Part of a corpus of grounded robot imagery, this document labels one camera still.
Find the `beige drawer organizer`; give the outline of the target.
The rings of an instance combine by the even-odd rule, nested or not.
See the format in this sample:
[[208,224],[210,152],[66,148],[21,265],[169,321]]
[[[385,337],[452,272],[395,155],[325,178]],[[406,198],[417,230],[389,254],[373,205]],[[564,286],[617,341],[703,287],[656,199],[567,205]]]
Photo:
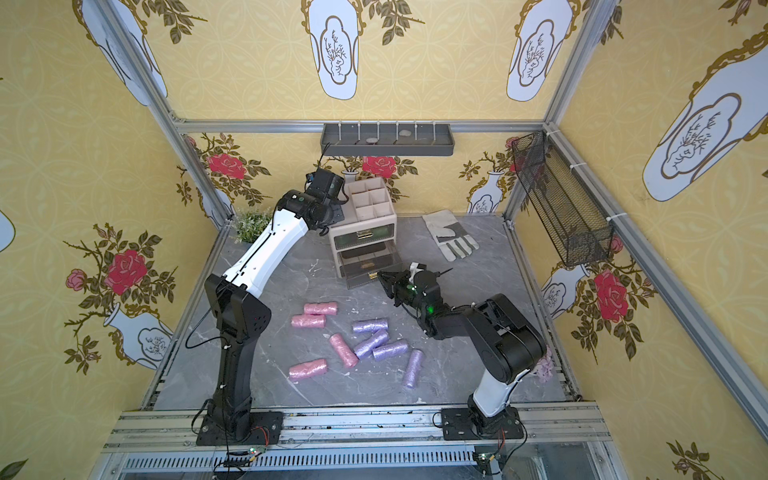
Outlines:
[[349,289],[402,265],[396,246],[397,216],[385,181],[372,177],[344,186],[344,220],[329,230],[336,272]]

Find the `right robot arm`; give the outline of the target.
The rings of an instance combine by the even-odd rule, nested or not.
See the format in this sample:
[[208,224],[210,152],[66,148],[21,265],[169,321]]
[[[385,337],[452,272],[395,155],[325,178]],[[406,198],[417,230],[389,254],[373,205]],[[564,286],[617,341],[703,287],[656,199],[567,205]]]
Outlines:
[[415,263],[401,272],[380,271],[377,278],[386,296],[405,309],[427,337],[446,340],[467,337],[485,371],[468,400],[478,427],[500,422],[512,391],[547,353],[539,331],[503,294],[481,303],[450,306],[442,298],[440,272]]

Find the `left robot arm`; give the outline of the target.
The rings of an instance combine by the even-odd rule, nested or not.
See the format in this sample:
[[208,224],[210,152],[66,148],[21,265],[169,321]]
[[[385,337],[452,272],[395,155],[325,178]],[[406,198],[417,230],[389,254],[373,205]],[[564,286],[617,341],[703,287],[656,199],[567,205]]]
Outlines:
[[221,341],[217,386],[207,404],[204,424],[225,439],[245,440],[251,432],[250,377],[255,344],[271,321],[260,297],[292,247],[308,232],[326,234],[344,219],[348,201],[342,186],[328,191],[290,190],[280,198],[272,218],[246,253],[225,273],[211,274],[204,287]]

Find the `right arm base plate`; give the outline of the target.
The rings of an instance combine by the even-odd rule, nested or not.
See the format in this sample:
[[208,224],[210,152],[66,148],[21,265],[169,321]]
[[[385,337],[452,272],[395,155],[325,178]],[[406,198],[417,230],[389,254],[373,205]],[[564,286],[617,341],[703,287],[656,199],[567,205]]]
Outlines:
[[507,406],[493,417],[485,417],[479,410],[445,408],[440,411],[443,438],[448,441],[485,439],[523,439],[523,425],[518,410]]

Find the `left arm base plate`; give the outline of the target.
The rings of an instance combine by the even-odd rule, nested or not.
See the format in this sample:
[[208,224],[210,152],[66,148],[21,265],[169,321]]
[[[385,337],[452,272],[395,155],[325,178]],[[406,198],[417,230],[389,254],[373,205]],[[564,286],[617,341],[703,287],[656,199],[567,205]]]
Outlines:
[[217,419],[207,413],[197,434],[197,446],[275,445],[283,427],[278,411],[249,412],[234,420]]

